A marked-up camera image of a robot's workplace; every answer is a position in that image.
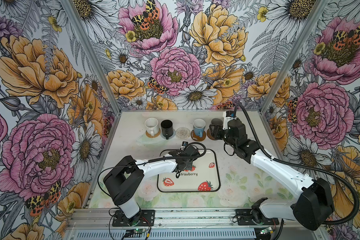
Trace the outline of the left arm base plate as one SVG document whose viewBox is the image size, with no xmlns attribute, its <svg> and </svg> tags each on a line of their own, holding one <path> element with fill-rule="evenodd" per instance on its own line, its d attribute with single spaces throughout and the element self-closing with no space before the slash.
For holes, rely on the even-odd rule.
<svg viewBox="0 0 360 240">
<path fill-rule="evenodd" d="M 155 221 L 155 210 L 140 210 L 134 217 L 128 219 L 121 210 L 113 214 L 113 227 L 152 227 Z"/>
</svg>

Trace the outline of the scratched dark wooden round coaster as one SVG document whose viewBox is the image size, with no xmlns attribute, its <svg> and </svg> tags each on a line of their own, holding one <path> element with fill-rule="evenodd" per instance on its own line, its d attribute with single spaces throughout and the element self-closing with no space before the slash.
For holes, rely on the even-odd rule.
<svg viewBox="0 0 360 240">
<path fill-rule="evenodd" d="M 207 137 L 207 134 L 205 131 L 203 131 L 203 134 L 201 137 L 198 136 L 194 130 L 191 131 L 191 138 L 192 138 L 192 140 L 194 140 L 196 142 L 202 142 L 206 139 L 206 137 Z"/>
</svg>

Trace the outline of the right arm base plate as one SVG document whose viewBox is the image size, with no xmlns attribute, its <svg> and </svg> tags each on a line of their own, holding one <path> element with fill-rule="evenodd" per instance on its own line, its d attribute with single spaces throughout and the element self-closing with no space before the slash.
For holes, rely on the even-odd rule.
<svg viewBox="0 0 360 240">
<path fill-rule="evenodd" d="M 236 209 L 233 222 L 239 226 L 277 226 L 277 218 L 268 219 L 260 211 L 254 209 Z"/>
</svg>

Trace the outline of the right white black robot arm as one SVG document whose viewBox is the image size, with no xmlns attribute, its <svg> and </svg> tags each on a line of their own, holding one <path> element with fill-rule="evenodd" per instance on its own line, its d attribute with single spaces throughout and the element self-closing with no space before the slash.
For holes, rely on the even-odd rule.
<svg viewBox="0 0 360 240">
<path fill-rule="evenodd" d="M 342 182 L 353 196 L 353 207 L 348 215 L 338 220 L 329 220 L 335 211 L 330 184 L 322 179 L 313 179 L 296 170 L 297 165 L 272 156 L 256 133 L 248 112 L 242 105 L 232 111 L 225 111 L 223 119 L 212 120 L 210 134 L 215 140 L 224 141 L 233 148 L 234 155 L 266 172 L 282 184 L 295 198 L 294 202 L 273 201 L 263 198 L 252 209 L 267 219 L 297 221 L 308 230 L 315 231 L 321 225 L 341 225 L 353 220 L 360 209 L 360 198 L 352 184 L 335 173 L 314 168 Z"/>
</svg>

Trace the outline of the black mug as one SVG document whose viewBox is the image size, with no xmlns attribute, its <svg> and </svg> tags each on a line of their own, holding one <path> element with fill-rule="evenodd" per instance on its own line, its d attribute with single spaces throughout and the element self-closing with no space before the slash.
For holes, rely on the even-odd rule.
<svg viewBox="0 0 360 240">
<path fill-rule="evenodd" d="M 174 135 L 173 122 L 171 120 L 164 120 L 161 122 L 162 136 L 169 140 Z"/>
</svg>

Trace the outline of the plain wooden round coaster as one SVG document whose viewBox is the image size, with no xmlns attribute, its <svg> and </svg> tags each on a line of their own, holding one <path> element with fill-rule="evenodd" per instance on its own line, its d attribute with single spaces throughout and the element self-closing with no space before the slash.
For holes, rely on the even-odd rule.
<svg viewBox="0 0 360 240">
<path fill-rule="evenodd" d="M 216 139 L 212 136 L 210 129 L 207 130 L 207 137 L 212 141 L 216 141 Z"/>
</svg>

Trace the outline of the multicolour woven round coaster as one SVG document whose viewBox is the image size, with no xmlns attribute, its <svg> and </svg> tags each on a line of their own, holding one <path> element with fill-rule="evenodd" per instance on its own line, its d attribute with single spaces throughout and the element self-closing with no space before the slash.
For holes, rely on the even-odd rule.
<svg viewBox="0 0 360 240">
<path fill-rule="evenodd" d="M 190 137 L 191 131 L 188 128 L 182 127 L 176 130 L 176 137 L 180 140 L 186 140 Z"/>
</svg>

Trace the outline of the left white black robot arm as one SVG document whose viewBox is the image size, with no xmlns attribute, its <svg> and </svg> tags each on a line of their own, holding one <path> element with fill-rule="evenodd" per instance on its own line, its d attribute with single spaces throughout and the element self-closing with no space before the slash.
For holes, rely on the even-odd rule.
<svg viewBox="0 0 360 240">
<path fill-rule="evenodd" d="M 125 156 L 116 166 L 102 170 L 102 173 L 108 173 L 103 178 L 106 189 L 101 190 L 130 222 L 137 221 L 142 210 L 134 194 L 143 179 L 167 173 L 175 173 L 178 179 L 185 170 L 191 171 L 193 162 L 206 153 L 205 145 L 193 142 L 184 143 L 181 149 L 155 159 L 135 160 L 132 156 Z"/>
</svg>

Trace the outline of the grey mug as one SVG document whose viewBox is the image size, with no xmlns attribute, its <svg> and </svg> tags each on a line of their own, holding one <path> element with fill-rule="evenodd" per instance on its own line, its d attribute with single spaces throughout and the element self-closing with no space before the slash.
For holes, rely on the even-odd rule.
<svg viewBox="0 0 360 240">
<path fill-rule="evenodd" d="M 214 129 L 222 128 L 224 124 L 223 119 L 221 118 L 214 118 L 211 120 L 210 123 L 210 131 L 212 132 Z"/>
</svg>

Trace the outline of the blue handled white mug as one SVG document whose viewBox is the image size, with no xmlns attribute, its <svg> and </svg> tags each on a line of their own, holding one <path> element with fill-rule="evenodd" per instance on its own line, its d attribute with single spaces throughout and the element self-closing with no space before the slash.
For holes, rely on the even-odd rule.
<svg viewBox="0 0 360 240">
<path fill-rule="evenodd" d="M 194 126 L 194 135 L 199 138 L 202 138 L 206 127 L 206 122 L 202 119 L 196 119 L 193 122 L 193 126 Z"/>
</svg>

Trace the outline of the grey woven round coaster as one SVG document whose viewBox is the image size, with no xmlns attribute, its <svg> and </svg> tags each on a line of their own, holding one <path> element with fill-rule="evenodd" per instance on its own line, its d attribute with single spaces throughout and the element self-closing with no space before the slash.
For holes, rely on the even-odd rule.
<svg viewBox="0 0 360 240">
<path fill-rule="evenodd" d="M 173 129 L 162 129 L 161 136 L 164 140 L 170 140 L 175 137 L 175 133 Z"/>
</svg>

